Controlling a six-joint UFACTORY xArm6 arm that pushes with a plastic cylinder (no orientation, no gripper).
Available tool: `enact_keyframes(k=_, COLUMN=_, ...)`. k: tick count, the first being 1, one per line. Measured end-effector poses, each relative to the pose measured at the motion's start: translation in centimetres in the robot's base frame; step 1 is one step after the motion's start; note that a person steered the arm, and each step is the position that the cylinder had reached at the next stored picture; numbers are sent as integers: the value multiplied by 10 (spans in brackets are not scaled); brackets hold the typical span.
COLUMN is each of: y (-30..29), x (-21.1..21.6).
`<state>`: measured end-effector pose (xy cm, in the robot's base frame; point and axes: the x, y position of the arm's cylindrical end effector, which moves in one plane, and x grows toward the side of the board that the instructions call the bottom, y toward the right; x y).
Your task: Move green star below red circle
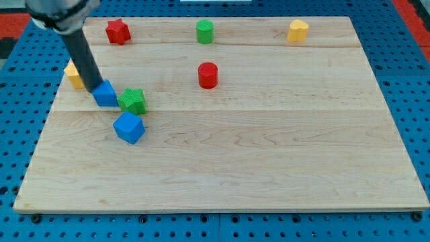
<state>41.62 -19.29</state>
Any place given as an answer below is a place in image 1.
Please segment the grey robot arm end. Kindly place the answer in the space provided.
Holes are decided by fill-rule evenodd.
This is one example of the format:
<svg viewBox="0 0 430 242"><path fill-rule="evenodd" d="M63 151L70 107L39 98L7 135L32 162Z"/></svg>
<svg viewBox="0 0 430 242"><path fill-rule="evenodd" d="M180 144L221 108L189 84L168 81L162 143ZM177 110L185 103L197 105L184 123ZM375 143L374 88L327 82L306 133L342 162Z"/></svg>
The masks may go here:
<svg viewBox="0 0 430 242"><path fill-rule="evenodd" d="M25 0L26 11L41 29L67 35L81 30L100 0Z"/></svg>

